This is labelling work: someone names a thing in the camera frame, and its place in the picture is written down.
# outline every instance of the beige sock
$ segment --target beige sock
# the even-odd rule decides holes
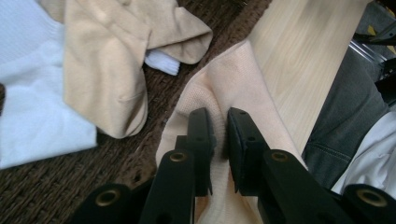
[[[148,113],[142,64],[150,29],[116,1],[66,1],[64,100],[115,138]]]
[[[197,198],[198,223],[262,223],[257,198],[233,192],[224,148],[229,108],[247,111],[270,148],[287,150],[304,163],[276,111],[249,42],[220,54],[186,85],[163,131],[156,156],[158,164],[165,152],[174,149],[177,136],[187,134],[188,116],[200,107],[209,111],[217,146],[211,163],[213,196]]]
[[[148,49],[158,49],[182,63],[198,63],[209,48],[210,28],[176,0],[119,1],[151,28]]]
[[[138,133],[146,121],[146,50],[196,63],[212,38],[174,0],[68,0],[65,27],[64,100],[115,138]]]

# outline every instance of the brown carpet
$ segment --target brown carpet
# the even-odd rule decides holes
[[[180,0],[214,32],[206,56],[198,64],[183,64],[176,77],[144,67],[148,120],[138,135],[117,140],[98,134],[97,148],[0,171],[0,223],[65,223],[99,186],[116,182],[134,188],[151,178],[163,127],[188,80],[245,39],[270,1]],[[0,86],[0,113],[4,97]]]

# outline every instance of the wooden floor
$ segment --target wooden floor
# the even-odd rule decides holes
[[[300,153],[369,2],[275,0],[249,36]]]

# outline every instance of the white cloth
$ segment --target white cloth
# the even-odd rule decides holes
[[[96,146],[62,100],[64,27],[34,0],[0,1],[0,169]]]
[[[332,187],[367,184],[396,198],[396,112],[382,117],[366,134],[352,162]]]
[[[180,67],[178,60],[157,49],[148,49],[145,64],[172,76],[177,75]]]

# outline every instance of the black metal bracket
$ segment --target black metal bracket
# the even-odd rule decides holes
[[[348,186],[343,195],[323,189],[292,154],[268,147],[246,111],[229,110],[228,135],[235,192],[259,197],[264,223],[396,223],[396,201],[386,192],[366,185]],[[193,223],[195,197],[212,192],[215,144],[207,111],[192,111],[187,135],[163,155],[154,179],[134,190],[96,189],[72,223]]]

